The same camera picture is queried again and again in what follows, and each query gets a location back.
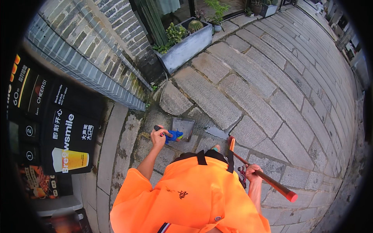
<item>foot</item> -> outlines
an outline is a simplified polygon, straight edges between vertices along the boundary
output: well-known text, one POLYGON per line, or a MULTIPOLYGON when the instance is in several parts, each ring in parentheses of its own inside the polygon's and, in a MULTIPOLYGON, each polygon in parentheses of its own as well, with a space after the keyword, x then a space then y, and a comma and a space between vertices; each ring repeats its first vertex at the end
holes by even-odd
POLYGON ((220 145, 219 144, 216 144, 215 146, 213 146, 211 149, 215 150, 216 152, 220 153, 220 145))

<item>black advertising sign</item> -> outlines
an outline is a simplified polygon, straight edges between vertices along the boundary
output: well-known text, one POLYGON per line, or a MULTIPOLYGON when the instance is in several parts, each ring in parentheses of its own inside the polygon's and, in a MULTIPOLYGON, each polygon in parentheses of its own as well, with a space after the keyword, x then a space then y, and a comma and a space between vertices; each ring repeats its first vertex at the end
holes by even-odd
POLYGON ((103 98, 17 54, 8 88, 11 152, 46 175, 90 172, 103 98))
POLYGON ((98 130, 96 120, 51 105, 44 127, 42 164, 46 174, 90 172, 98 130))
POLYGON ((101 117, 103 103, 100 96, 61 80, 55 82, 51 102, 93 119, 99 120, 101 117))
POLYGON ((9 84, 9 108, 20 109, 34 119, 42 119, 45 99, 48 98, 53 82, 48 75, 40 75, 26 56, 18 56, 18 65, 14 64, 14 75, 9 84))

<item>planter box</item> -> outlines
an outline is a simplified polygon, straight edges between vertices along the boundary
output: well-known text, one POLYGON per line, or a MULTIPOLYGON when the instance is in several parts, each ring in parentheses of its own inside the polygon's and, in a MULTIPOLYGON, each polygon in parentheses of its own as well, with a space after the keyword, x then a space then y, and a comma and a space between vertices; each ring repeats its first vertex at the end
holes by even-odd
POLYGON ((276 13, 276 10, 277 10, 277 5, 268 6, 268 5, 263 4, 263 8, 261 9, 260 15, 265 18, 276 13))
MULTIPOLYGON (((188 24, 193 19, 195 19, 195 17, 191 17, 178 25, 181 24, 183 27, 188 29, 188 24)), ((167 53, 160 54, 157 51, 154 51, 168 74, 172 74, 197 53, 211 45, 212 25, 205 21, 201 22, 204 26, 203 28, 185 37, 180 43, 172 46, 167 53)))

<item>gray brick wall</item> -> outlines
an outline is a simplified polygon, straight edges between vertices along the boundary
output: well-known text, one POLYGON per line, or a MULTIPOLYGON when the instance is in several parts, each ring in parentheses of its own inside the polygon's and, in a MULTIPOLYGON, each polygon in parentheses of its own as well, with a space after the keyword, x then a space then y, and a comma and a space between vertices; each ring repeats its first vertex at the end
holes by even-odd
MULTIPOLYGON (((139 79, 134 79, 132 86, 123 83, 129 76, 129 67, 134 68, 135 63, 121 55, 118 42, 103 22, 93 15, 86 1, 76 4, 77 2, 79 1, 47 1, 39 10, 39 15, 52 29, 51 32, 55 32, 67 43, 66 46, 71 46, 106 76, 120 86, 126 86, 131 94, 143 101, 148 88, 139 79)), ((142 78, 139 73, 133 76, 142 78)))
POLYGON ((150 81, 163 73, 129 0, 97 0, 95 4, 111 23, 115 33, 124 41, 141 72, 150 81))
POLYGON ((41 57, 72 76, 86 86, 129 108, 145 110, 145 104, 137 96, 143 96, 143 89, 132 72, 126 72, 123 80, 132 78, 120 85, 106 73, 72 48, 39 16, 36 15, 25 34, 25 42, 41 57))

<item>person's hand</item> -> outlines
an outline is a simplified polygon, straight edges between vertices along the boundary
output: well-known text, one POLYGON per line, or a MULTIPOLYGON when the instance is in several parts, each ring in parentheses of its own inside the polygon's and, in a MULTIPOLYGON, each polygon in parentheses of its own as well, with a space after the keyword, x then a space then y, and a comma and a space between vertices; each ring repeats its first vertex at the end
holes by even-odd
POLYGON ((256 170, 259 170, 261 172, 263 172, 263 170, 256 164, 252 164, 252 165, 247 165, 246 164, 246 178, 250 181, 250 182, 260 182, 263 180, 260 176, 254 174, 254 172, 256 170))
POLYGON ((162 129, 158 131, 153 129, 153 131, 150 134, 150 138, 151 138, 151 142, 153 143, 153 148, 160 151, 163 148, 164 143, 166 142, 166 136, 163 135, 161 137, 161 135, 163 133, 168 133, 168 131, 167 129, 164 129, 162 125, 158 125, 158 126, 161 127, 162 129))

